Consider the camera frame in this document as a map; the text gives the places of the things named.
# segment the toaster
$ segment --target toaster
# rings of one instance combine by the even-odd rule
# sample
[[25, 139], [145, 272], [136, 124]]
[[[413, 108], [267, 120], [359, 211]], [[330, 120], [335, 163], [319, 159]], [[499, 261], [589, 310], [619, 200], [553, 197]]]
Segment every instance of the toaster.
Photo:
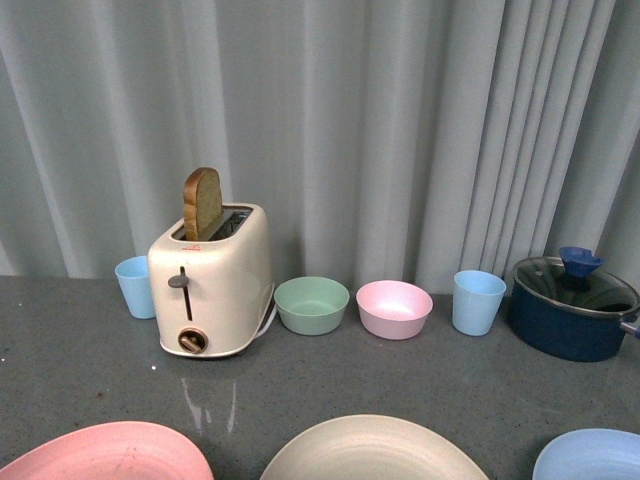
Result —
[[147, 256], [160, 345], [175, 355], [239, 353], [276, 313], [264, 210], [225, 204], [209, 232], [208, 240], [187, 241], [181, 219]]

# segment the green bowl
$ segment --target green bowl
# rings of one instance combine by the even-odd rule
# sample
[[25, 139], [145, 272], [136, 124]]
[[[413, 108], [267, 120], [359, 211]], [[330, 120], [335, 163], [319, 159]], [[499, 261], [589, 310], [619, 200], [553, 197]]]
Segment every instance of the green bowl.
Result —
[[335, 330], [349, 303], [349, 291], [335, 280], [299, 277], [284, 282], [274, 294], [285, 327], [300, 335]]

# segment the bread slice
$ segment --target bread slice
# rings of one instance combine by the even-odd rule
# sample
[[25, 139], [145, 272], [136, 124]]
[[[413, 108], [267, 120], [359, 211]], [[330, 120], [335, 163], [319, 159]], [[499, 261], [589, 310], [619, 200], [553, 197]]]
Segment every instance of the bread slice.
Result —
[[205, 238], [215, 220], [222, 215], [222, 191], [220, 175], [210, 167], [193, 171], [184, 184], [184, 230], [187, 241], [198, 242]]

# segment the beige plate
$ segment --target beige plate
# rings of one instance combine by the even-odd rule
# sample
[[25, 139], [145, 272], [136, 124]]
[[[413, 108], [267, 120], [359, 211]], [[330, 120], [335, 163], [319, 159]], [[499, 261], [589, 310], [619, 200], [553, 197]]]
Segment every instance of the beige plate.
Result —
[[488, 480], [458, 447], [415, 423], [380, 415], [335, 418], [285, 445], [260, 480]]

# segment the light blue cup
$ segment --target light blue cup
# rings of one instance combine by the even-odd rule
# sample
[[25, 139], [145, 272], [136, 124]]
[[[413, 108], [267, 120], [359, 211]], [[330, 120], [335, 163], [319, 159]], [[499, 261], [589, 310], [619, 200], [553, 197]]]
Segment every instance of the light blue cup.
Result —
[[146, 255], [120, 262], [115, 271], [131, 315], [140, 319], [155, 317]]
[[466, 335], [485, 335], [491, 329], [507, 285], [500, 277], [479, 270], [463, 270], [453, 279], [453, 326]]

